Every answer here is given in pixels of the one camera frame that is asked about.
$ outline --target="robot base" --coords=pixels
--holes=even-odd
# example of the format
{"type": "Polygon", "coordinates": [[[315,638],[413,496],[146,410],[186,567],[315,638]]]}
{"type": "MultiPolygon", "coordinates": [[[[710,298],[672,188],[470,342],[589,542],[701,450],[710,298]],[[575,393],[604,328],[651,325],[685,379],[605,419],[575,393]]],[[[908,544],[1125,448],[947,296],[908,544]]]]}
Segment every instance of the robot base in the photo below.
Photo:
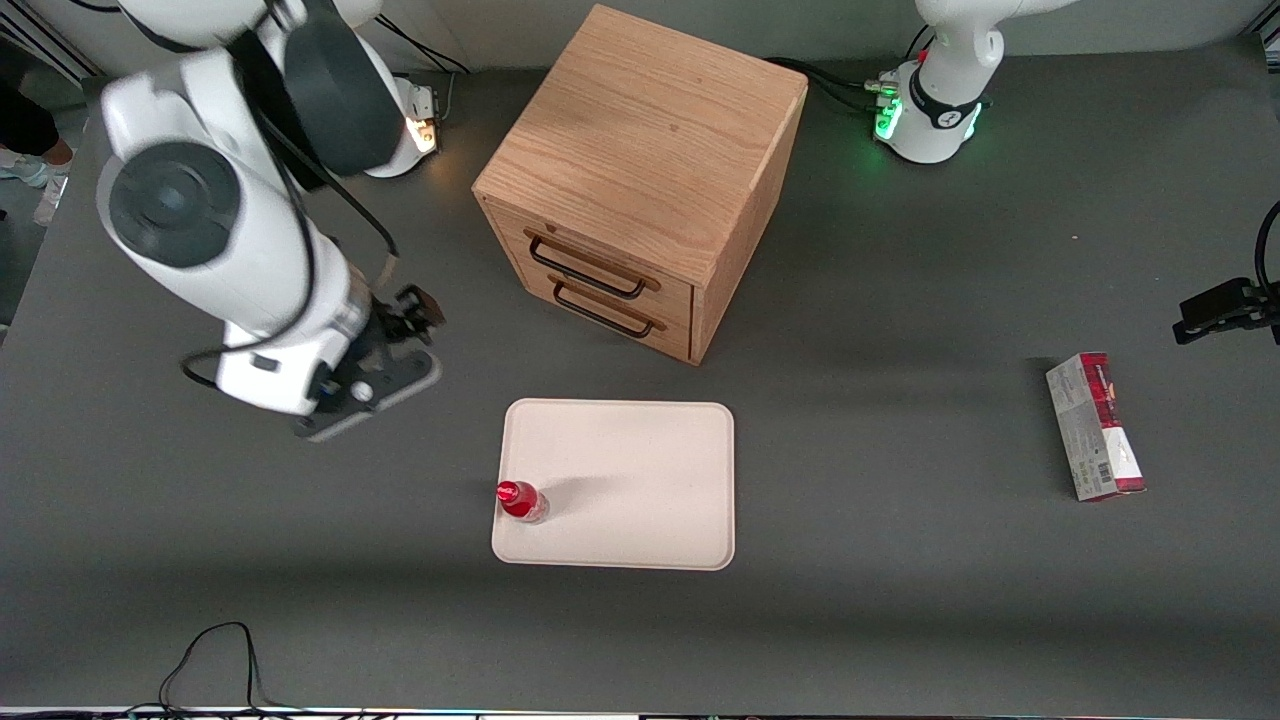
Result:
{"type": "Polygon", "coordinates": [[[911,60],[879,74],[881,83],[890,83],[899,88],[899,92],[892,99],[881,101],[872,137],[892,147],[893,152],[905,160],[932,165],[948,160],[973,137],[974,122],[982,111],[982,105],[979,104],[969,115],[955,113],[956,122],[952,127],[942,129],[933,127],[929,115],[915,105],[909,92],[901,90],[908,87],[919,67],[918,61],[911,60]]]}

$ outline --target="white tray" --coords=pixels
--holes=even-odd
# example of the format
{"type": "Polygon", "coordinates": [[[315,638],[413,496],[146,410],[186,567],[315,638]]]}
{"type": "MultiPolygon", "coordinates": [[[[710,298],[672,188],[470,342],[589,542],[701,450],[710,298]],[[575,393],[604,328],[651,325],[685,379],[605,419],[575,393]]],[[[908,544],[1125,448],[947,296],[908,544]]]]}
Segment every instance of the white tray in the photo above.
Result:
{"type": "Polygon", "coordinates": [[[504,562],[719,570],[733,559],[733,415],[714,402],[526,398],[499,479],[531,483],[538,524],[494,501],[504,562]]]}

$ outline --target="wooden cabinet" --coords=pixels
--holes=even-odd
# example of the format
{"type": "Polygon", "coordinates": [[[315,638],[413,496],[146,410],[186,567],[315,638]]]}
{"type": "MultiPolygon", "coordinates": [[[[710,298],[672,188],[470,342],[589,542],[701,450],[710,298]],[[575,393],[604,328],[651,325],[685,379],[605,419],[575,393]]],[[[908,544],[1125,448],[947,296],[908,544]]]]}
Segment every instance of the wooden cabinet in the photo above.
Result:
{"type": "Polygon", "coordinates": [[[596,5],[472,191],[529,292],[698,365],[777,205],[806,87],[596,5]]]}

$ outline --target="plastic bottle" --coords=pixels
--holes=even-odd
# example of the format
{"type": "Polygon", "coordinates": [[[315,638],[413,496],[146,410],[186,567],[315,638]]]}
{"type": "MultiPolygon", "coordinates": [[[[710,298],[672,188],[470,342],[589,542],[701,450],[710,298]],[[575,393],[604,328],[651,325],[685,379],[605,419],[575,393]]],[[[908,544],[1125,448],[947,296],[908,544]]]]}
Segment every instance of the plastic bottle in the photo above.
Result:
{"type": "Polygon", "coordinates": [[[498,502],[512,520],[540,523],[550,506],[547,496],[529,483],[503,480],[498,483],[498,502]]]}

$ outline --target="drawer handle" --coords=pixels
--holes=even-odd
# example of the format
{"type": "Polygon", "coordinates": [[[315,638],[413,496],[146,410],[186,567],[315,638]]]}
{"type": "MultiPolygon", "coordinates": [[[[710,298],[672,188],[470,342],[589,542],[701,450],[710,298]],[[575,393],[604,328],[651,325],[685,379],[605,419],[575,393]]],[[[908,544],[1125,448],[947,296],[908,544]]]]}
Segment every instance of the drawer handle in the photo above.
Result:
{"type": "MultiPolygon", "coordinates": [[[[635,290],[632,290],[632,291],[628,292],[626,290],[621,290],[621,288],[613,287],[609,283],[600,282],[600,281],[593,278],[591,275],[582,274],[582,273],[575,270],[573,268],[570,268],[568,265],[566,265],[563,263],[557,263],[556,260],[552,260],[550,258],[547,258],[544,255],[539,255],[538,254],[538,249],[541,247],[545,243],[545,241],[540,236],[538,236],[538,234],[535,234],[535,233],[532,233],[530,231],[525,231],[525,234],[527,234],[529,237],[532,238],[532,242],[529,243],[529,254],[534,256],[534,260],[536,260],[541,265],[547,265],[548,268],[550,268],[553,270],[559,270],[561,273],[564,273],[566,275],[568,275],[568,277],[571,277],[571,278],[573,278],[576,281],[584,282],[584,283],[594,287],[595,290],[599,290],[602,292],[608,292],[609,295],[612,295],[614,297],[621,297],[622,300],[635,300],[636,297],[640,297],[640,293],[645,288],[645,282],[646,281],[644,278],[636,278],[636,287],[635,287],[635,290]]],[[[567,249],[556,247],[556,250],[558,250],[558,251],[561,251],[561,252],[563,252],[566,255],[572,255],[572,256],[577,258],[579,260],[582,260],[584,263],[588,261],[586,258],[582,258],[582,256],[577,255],[576,252],[570,252],[567,249]]]]}
{"type": "Polygon", "coordinates": [[[641,331],[634,331],[634,329],[631,329],[631,328],[628,328],[628,327],[626,327],[623,324],[614,323],[613,320],[605,318],[604,315],[600,315],[599,313],[594,313],[591,310],[588,310],[586,307],[582,307],[581,305],[579,305],[576,302],[571,302],[571,301],[561,297],[561,291],[562,290],[564,290],[564,283],[557,282],[556,283],[556,290],[552,291],[552,297],[556,299],[556,302],[558,302],[562,307],[567,307],[567,309],[577,313],[579,315],[582,315],[584,318],[588,318],[590,320],[595,320],[596,323],[600,323],[602,325],[604,325],[604,327],[607,327],[609,329],[618,331],[620,333],[622,333],[622,334],[625,334],[627,337],[632,337],[635,340],[644,340],[644,338],[649,337],[649,333],[653,332],[653,320],[645,320],[644,329],[641,329],[641,331]]]}

